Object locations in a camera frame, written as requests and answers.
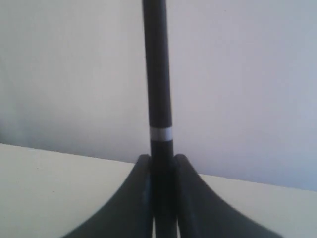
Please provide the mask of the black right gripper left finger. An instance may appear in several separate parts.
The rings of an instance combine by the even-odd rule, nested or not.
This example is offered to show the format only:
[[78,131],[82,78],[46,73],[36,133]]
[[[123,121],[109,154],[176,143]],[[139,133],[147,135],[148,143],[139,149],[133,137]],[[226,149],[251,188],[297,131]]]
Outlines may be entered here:
[[150,238],[153,230],[150,168],[150,156],[141,155],[110,200],[65,237]]

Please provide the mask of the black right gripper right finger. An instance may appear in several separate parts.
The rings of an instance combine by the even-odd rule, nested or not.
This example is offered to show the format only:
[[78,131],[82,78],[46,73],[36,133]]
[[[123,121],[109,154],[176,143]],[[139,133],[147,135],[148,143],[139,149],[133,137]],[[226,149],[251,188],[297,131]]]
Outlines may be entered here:
[[226,203],[200,177],[188,158],[177,154],[177,217],[182,238],[279,238]]

